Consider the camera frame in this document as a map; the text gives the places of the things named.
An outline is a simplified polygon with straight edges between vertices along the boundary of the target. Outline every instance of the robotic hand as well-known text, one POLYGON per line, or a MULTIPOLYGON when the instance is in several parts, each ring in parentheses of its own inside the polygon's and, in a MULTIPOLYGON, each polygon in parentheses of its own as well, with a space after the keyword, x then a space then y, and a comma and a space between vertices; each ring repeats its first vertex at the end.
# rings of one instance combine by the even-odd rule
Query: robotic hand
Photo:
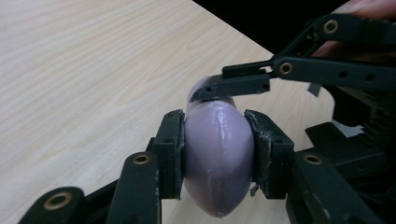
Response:
MULTIPOLYGON (((293 224, 395 223, 396 67, 315 57, 329 40, 395 49, 395 36, 396 25, 389 21, 325 15, 309 22, 269 61, 224 67, 190 101, 263 93, 270 90, 270 78, 279 77, 310 82, 314 94, 318 86, 343 93, 347 97, 334 97, 334 110, 350 117, 353 108, 340 106, 341 101, 367 105, 370 116, 359 120, 364 133, 345 137, 323 123, 305 130, 314 146, 298 152, 270 118, 247 110, 255 144, 257 188, 251 193, 260 188, 267 199, 286 199, 293 224)), ((184 120, 182 110, 166 114, 146 151, 126 159, 119 180, 88 196, 73 187, 52 190, 20 223, 161 223, 161 200, 179 199, 181 192, 184 120)))

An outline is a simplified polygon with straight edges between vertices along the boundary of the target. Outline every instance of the lavender egg-shaped object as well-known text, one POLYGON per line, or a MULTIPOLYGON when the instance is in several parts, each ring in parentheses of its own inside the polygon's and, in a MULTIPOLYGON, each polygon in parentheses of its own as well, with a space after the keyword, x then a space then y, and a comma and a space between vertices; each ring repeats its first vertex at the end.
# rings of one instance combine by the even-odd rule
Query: lavender egg-shaped object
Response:
MULTIPOLYGON (((200 80, 188 99, 205 81, 200 80)), ((183 152, 184 186, 212 217, 225 217, 248 193, 254 137, 233 98, 188 102, 183 152)))

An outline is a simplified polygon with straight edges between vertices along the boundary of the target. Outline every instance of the wood grain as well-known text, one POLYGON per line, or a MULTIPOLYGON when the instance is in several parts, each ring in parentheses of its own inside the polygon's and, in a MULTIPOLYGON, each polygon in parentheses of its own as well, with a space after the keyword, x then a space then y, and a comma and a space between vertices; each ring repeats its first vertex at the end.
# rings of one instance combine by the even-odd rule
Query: wood grain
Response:
MULTIPOLYGON (((89 194, 117 179, 199 79, 271 56, 192 1, 0 1, 0 223, 18 223, 49 190, 89 194)), ((275 79, 235 102, 270 116, 298 150, 310 146, 304 128, 332 118, 330 94, 306 87, 275 79)), ((289 220, 284 201, 260 193, 209 217, 183 190, 163 201, 163 223, 289 220)))

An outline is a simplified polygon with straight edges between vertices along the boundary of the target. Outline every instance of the light wood surface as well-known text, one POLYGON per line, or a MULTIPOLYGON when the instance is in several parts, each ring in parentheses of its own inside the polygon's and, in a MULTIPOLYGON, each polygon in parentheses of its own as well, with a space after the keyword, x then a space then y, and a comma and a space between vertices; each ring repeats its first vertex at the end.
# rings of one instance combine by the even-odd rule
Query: light wood surface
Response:
MULTIPOLYGON (((0 223, 18 223, 49 190, 87 195, 117 179, 199 79, 271 56, 189 0, 0 1, 0 223)), ((307 86, 274 79, 270 92, 234 99, 299 150, 311 146, 305 128, 332 119, 330 94, 307 86)), ((214 218, 183 189, 163 201, 163 223, 290 222, 285 201, 261 193, 214 218)))

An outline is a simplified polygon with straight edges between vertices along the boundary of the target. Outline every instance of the purple object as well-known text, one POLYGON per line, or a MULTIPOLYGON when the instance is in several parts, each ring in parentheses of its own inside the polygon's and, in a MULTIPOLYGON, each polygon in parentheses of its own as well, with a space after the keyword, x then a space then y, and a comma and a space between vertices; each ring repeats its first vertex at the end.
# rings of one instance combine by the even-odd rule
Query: purple object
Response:
MULTIPOLYGON (((204 81, 195 84, 188 99, 204 81)), ((250 125, 233 98, 188 102, 185 144, 187 192, 210 216, 227 216, 248 193, 254 152, 250 125)))

